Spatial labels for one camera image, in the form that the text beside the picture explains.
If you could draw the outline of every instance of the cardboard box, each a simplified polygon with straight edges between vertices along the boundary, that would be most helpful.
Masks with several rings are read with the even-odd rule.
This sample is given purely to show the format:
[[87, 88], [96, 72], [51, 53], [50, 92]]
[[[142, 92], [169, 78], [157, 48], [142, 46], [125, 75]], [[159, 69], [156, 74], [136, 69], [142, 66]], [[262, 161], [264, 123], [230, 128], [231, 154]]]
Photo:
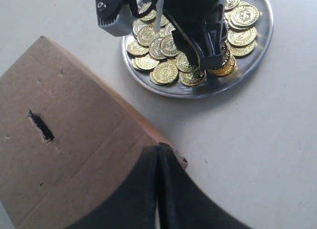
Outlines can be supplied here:
[[0, 201], [14, 228], [61, 229], [169, 143], [69, 52], [39, 38], [0, 77]]

